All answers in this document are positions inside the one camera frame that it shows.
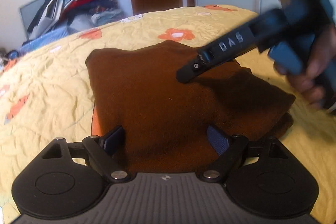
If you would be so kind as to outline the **person right hand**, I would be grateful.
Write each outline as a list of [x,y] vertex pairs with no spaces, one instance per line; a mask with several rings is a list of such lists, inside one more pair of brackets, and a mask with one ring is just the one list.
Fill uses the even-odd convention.
[[324,28],[314,42],[306,71],[300,75],[290,74],[279,63],[274,63],[275,71],[286,77],[290,86],[299,92],[301,96],[315,109],[322,108],[322,100],[325,98],[325,89],[314,83],[318,77],[335,60],[335,25],[330,24]]

